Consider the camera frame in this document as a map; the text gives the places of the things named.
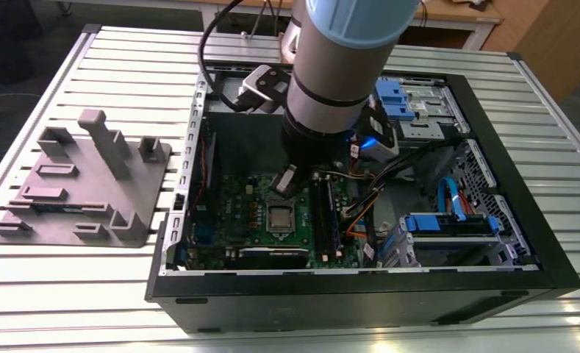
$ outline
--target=black cable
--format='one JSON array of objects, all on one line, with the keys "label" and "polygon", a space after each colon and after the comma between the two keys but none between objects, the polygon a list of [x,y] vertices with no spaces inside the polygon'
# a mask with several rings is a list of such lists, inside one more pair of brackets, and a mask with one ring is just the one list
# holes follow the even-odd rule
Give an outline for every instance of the black cable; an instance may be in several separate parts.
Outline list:
[{"label": "black cable", "polygon": [[427,4],[423,0],[420,1],[420,4],[423,6],[423,15],[421,15],[421,20],[420,20],[420,27],[425,27],[427,26]]},{"label": "black cable", "polygon": [[271,2],[270,0],[266,0],[266,2],[268,3],[270,15],[274,17],[274,7],[272,7],[272,2]]},{"label": "black cable", "polygon": [[274,16],[274,35],[279,35],[279,15],[282,13],[283,0],[279,0],[278,14]]},{"label": "black cable", "polygon": [[351,207],[347,209],[346,213],[352,213],[360,206],[368,204],[374,197],[379,196],[379,191],[386,186],[386,179],[390,175],[396,175],[400,171],[409,168],[413,163],[432,150],[439,149],[441,147],[455,146],[460,144],[463,141],[463,138],[451,138],[448,140],[437,141],[437,142],[429,142],[425,144],[421,148],[413,150],[413,152],[405,154],[402,157],[398,157],[382,170],[382,172],[376,175],[375,179],[372,180],[367,193],[362,198],[359,198],[359,201],[351,205]]},{"label": "black cable", "polygon": [[207,81],[207,84],[210,85],[211,90],[218,94],[218,97],[219,97],[222,103],[224,103],[227,105],[227,107],[231,108],[236,112],[243,112],[243,111],[248,110],[250,107],[242,107],[240,105],[234,103],[228,99],[228,97],[224,95],[224,93],[218,89],[215,81],[211,79],[210,71],[207,70],[207,65],[204,63],[204,46],[207,45],[207,40],[210,39],[211,31],[214,31],[214,28],[216,27],[220,20],[224,18],[226,14],[231,12],[231,10],[235,8],[235,6],[238,6],[240,4],[242,1],[243,0],[232,0],[231,4],[228,4],[227,7],[224,9],[222,9],[222,11],[218,13],[214,20],[211,21],[210,26],[206,28],[203,36],[200,38],[200,43],[199,43],[199,66],[200,66],[200,71],[203,72],[203,76],[204,76],[204,79]]}]

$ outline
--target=blue plastic latch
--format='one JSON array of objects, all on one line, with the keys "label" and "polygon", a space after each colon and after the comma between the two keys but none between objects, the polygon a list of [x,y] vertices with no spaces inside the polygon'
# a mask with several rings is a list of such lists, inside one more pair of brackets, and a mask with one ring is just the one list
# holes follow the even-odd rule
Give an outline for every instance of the blue plastic latch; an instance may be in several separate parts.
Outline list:
[{"label": "blue plastic latch", "polygon": [[440,230],[440,224],[435,215],[415,215],[413,217],[419,230]]},{"label": "blue plastic latch", "polygon": [[413,232],[416,230],[416,223],[413,217],[405,217],[407,231]]},{"label": "blue plastic latch", "polygon": [[500,231],[500,223],[493,215],[488,216],[488,224],[489,224],[489,229],[492,230],[492,234],[495,235]]},{"label": "blue plastic latch", "polygon": [[388,239],[386,240],[384,244],[379,247],[379,257],[384,257],[386,251],[388,250],[390,246],[395,242],[395,233],[392,232],[388,236]]},{"label": "blue plastic latch", "polygon": [[407,94],[399,82],[379,80],[376,89],[384,104],[407,104]]},{"label": "blue plastic latch", "polygon": [[384,104],[386,115],[391,119],[412,121],[416,113],[409,110],[407,105]]}]

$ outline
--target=wooden desk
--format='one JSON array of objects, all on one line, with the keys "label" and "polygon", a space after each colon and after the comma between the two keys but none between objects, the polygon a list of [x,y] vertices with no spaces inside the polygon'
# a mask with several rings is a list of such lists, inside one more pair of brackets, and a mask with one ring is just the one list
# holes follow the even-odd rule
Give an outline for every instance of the wooden desk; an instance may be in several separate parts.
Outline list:
[{"label": "wooden desk", "polygon": [[[271,0],[276,11],[279,0]],[[71,2],[86,2],[92,4],[127,5],[139,7],[162,7],[170,9],[198,10],[203,16],[203,25],[214,20],[215,14],[231,2],[230,0],[71,0]],[[294,0],[284,0],[282,4],[282,16],[290,16]],[[244,0],[234,13],[259,14],[263,0]],[[425,27],[439,29],[460,29],[471,32],[463,48],[479,50],[489,36],[492,28],[503,21],[500,13],[492,5],[481,13],[468,7],[467,4],[455,4],[451,0],[432,0],[427,4]],[[416,11],[415,20],[411,26],[421,26],[421,9]]]}]

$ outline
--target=metal case frame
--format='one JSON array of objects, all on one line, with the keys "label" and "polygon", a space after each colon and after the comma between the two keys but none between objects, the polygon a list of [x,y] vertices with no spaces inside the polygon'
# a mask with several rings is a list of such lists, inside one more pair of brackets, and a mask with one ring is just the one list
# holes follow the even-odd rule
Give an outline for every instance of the metal case frame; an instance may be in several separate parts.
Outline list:
[{"label": "metal case frame", "polygon": [[[146,300],[159,303],[186,332],[469,324],[532,299],[551,299],[580,288],[579,276],[465,77],[404,71],[384,74],[440,78],[451,87],[540,271],[384,273],[367,269],[356,275],[170,277],[160,274],[164,222]],[[202,109],[198,98],[192,110]]]}]

